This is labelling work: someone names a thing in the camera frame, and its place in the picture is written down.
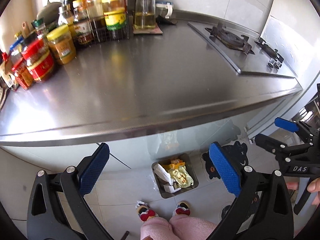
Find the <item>silver screw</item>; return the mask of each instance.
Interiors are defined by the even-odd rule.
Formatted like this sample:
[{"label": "silver screw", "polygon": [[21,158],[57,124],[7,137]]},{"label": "silver screw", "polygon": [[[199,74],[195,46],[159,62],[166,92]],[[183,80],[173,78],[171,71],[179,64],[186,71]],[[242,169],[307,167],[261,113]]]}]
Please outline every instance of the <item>silver screw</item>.
[{"label": "silver screw", "polygon": [[38,171],[38,176],[41,177],[44,175],[44,171]]},{"label": "silver screw", "polygon": [[245,170],[246,172],[251,172],[251,171],[252,171],[252,168],[251,168],[250,166],[245,166],[245,167],[244,167],[244,170]]},{"label": "silver screw", "polygon": [[69,166],[68,168],[67,168],[67,173],[73,173],[74,171],[75,171],[75,167],[74,166]]},{"label": "silver screw", "polygon": [[275,171],[275,175],[278,176],[278,177],[280,177],[280,176],[282,175],[282,174],[281,174],[281,171],[276,170],[276,171]]}]

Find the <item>gas stove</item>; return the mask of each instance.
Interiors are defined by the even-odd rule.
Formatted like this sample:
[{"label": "gas stove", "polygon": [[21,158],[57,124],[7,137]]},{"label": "gas stove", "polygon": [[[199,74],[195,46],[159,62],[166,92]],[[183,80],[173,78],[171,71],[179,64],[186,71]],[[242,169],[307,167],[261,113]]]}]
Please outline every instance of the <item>gas stove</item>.
[{"label": "gas stove", "polygon": [[260,38],[258,41],[240,31],[228,29],[221,22],[217,26],[189,22],[224,57],[239,74],[258,74],[294,78],[277,50]]}]

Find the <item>shoe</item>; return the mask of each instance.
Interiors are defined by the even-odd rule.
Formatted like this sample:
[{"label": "shoe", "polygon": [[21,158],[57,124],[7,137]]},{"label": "shoe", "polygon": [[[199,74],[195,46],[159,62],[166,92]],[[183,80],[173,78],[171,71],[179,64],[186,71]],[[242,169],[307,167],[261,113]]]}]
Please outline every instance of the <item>shoe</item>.
[{"label": "shoe", "polygon": [[159,216],[154,210],[150,209],[147,203],[144,203],[142,201],[137,202],[136,209],[142,222],[146,222],[149,218]]},{"label": "shoe", "polygon": [[190,209],[185,201],[180,201],[173,212],[173,215],[187,215],[190,216]]}]

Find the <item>pink pants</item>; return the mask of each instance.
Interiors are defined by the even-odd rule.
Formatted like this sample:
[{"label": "pink pants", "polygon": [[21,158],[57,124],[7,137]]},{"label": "pink pants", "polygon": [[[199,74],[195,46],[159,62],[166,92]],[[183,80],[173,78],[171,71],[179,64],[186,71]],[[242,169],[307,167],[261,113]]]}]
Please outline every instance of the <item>pink pants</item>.
[{"label": "pink pants", "polygon": [[215,228],[214,223],[187,215],[175,215],[169,222],[155,217],[144,222],[141,239],[151,236],[153,240],[206,240]]}]

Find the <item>red lid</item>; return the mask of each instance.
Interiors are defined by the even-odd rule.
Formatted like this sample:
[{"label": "red lid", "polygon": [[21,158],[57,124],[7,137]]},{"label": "red lid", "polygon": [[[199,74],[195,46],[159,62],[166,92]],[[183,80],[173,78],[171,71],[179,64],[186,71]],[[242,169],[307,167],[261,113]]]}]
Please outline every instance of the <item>red lid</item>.
[{"label": "red lid", "polygon": [[6,52],[2,53],[2,59],[3,59],[3,61],[8,60],[8,54]]},{"label": "red lid", "polygon": [[39,49],[41,49],[44,46],[43,40],[42,39],[36,39],[33,41],[25,51],[21,52],[23,58],[27,60],[34,54],[38,52]]},{"label": "red lid", "polygon": [[21,63],[23,63],[23,62],[24,62],[24,58],[21,57],[21,58],[18,60],[18,62],[17,62],[16,64],[14,64],[14,66],[11,68],[11,70],[12,70],[13,72],[15,72],[15,71],[20,67]]}]

